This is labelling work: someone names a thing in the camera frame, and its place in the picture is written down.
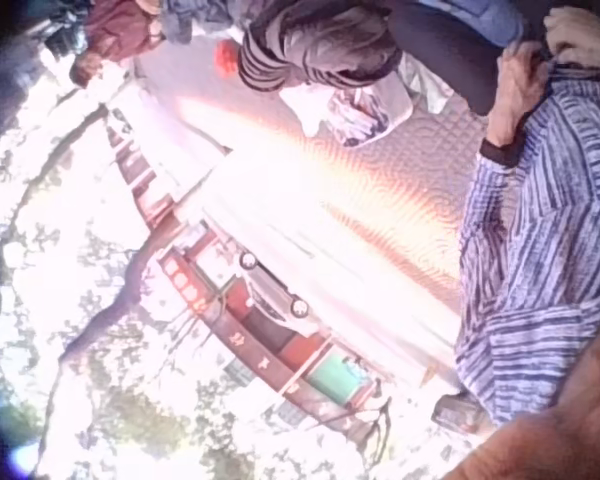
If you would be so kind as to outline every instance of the window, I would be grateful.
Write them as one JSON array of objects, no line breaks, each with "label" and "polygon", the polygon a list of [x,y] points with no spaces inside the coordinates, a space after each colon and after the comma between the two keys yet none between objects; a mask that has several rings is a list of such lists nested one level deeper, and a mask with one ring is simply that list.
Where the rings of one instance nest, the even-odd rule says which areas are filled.
[{"label": "window", "polygon": [[360,388],[371,380],[361,369],[354,368],[348,355],[337,346],[322,358],[307,375],[307,381],[338,405],[346,405]]},{"label": "window", "polygon": [[253,373],[253,370],[242,363],[239,358],[234,358],[229,365],[225,367],[224,371],[243,387],[249,385],[253,379],[256,378],[256,374]]},{"label": "window", "polygon": [[292,427],[297,427],[305,418],[307,418],[307,414],[296,407],[289,400],[285,400],[283,404],[280,405],[276,413],[283,422],[291,425]]},{"label": "window", "polygon": [[222,291],[235,276],[236,264],[233,253],[220,240],[207,246],[196,258],[196,264],[216,288]]}]

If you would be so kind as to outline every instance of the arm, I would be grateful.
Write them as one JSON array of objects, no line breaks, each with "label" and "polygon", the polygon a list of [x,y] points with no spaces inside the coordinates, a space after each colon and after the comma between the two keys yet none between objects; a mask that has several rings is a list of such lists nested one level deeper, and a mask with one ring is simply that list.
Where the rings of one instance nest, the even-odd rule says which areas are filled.
[{"label": "arm", "polygon": [[458,354],[477,329],[485,302],[500,289],[506,269],[506,229],[502,200],[509,169],[478,154],[478,167],[469,191],[460,231],[460,281],[464,293]]}]

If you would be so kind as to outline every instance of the pants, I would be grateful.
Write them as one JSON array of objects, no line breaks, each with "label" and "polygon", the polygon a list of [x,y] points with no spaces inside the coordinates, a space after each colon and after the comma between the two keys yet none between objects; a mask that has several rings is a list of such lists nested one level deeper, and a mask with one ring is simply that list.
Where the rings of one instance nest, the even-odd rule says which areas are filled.
[{"label": "pants", "polygon": [[[599,12],[600,0],[513,0],[526,21],[525,38],[544,41],[544,17],[571,5]],[[392,0],[389,31],[396,44],[420,60],[462,96],[478,115],[493,107],[502,47],[462,20],[413,0]]]}]

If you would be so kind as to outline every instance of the hand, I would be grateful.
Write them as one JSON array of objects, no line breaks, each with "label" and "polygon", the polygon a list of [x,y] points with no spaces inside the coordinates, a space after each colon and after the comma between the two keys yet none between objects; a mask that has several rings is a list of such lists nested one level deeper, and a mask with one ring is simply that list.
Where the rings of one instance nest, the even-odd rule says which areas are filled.
[{"label": "hand", "polygon": [[533,61],[540,48],[537,42],[514,43],[498,59],[498,90],[486,136],[496,147],[513,143],[520,120],[544,95],[549,67]]},{"label": "hand", "polygon": [[600,68],[599,17],[581,8],[553,8],[544,24],[547,43],[558,63]]}]

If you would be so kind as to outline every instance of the road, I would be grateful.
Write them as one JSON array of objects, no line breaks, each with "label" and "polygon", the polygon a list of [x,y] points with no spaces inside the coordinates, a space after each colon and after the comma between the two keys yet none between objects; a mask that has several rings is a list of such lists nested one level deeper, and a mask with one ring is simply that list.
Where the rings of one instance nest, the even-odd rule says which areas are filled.
[{"label": "road", "polygon": [[[452,345],[460,308],[456,232],[482,124],[453,98],[441,116],[418,110],[389,136],[361,149],[343,149],[324,131],[307,139],[277,95],[257,94],[237,78],[217,75],[213,45],[210,39],[165,44],[141,57],[140,65],[166,109],[239,152],[246,166],[240,174],[234,170],[233,180],[228,175],[227,182],[240,182],[225,189],[225,201],[233,196],[233,204],[244,205],[250,215],[263,205],[277,206],[276,218],[285,224],[280,228],[302,231],[314,247],[325,237],[324,225],[337,224],[330,234],[338,242],[322,243],[327,252],[322,258],[332,257],[323,267],[337,270],[336,263],[348,263],[356,271],[349,280],[316,280],[315,262],[312,272],[307,267],[301,273],[299,263],[285,260],[283,249],[269,254],[271,262],[287,275],[294,272],[325,322],[394,374],[415,372],[406,375],[413,384],[437,358],[438,380],[454,383]],[[245,201],[255,191],[260,200]],[[317,212],[316,206],[316,215],[331,223],[312,220],[316,217],[307,212]],[[271,215],[263,222],[271,224]],[[300,217],[303,227],[292,225]],[[269,242],[263,235],[250,238]]]}]

